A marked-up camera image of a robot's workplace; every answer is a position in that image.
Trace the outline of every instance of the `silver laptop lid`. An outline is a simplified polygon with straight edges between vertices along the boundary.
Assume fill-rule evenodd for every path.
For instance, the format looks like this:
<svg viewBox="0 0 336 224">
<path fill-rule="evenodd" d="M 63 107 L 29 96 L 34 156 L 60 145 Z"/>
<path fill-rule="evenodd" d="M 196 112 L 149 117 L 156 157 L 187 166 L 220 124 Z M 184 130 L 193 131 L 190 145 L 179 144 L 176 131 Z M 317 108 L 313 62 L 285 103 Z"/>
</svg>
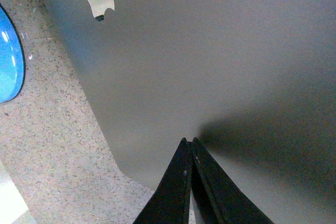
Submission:
<svg viewBox="0 0 336 224">
<path fill-rule="evenodd" d="M 92 0 L 45 1 L 126 175 L 155 188 L 199 136 L 217 157 L 332 184 L 335 0 L 108 0 L 103 23 Z"/>
</svg>

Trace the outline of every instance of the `speckled countertop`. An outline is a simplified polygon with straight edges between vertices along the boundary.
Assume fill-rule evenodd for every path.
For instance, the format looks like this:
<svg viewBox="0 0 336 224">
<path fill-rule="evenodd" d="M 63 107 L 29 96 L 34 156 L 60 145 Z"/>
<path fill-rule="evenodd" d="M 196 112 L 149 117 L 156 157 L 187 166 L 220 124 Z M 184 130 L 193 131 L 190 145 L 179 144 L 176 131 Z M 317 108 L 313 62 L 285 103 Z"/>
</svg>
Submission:
<svg viewBox="0 0 336 224">
<path fill-rule="evenodd" d="M 42 0 L 1 0 L 26 80 L 0 104 L 0 157 L 38 223 L 132 223 L 153 191 L 125 177 Z"/>
</svg>

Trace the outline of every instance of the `white surface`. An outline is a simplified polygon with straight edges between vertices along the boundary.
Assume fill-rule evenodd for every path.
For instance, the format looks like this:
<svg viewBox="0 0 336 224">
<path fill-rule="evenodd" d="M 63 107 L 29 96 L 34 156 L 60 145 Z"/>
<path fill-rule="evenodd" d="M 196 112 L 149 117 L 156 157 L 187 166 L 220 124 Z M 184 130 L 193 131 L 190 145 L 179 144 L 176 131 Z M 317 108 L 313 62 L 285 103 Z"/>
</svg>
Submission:
<svg viewBox="0 0 336 224">
<path fill-rule="evenodd" d="M 0 223 L 11 224 L 27 210 L 25 201 L 0 161 Z"/>
</svg>

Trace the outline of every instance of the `blue bowl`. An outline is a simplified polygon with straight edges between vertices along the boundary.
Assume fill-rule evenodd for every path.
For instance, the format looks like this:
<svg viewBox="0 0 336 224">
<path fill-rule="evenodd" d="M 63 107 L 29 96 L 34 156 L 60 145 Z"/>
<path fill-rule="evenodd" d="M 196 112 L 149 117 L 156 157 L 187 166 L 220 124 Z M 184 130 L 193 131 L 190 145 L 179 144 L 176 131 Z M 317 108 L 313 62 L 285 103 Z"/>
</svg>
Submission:
<svg viewBox="0 0 336 224">
<path fill-rule="evenodd" d="M 14 24 L 0 5 L 0 103 L 15 98 L 25 79 L 25 57 Z"/>
</svg>

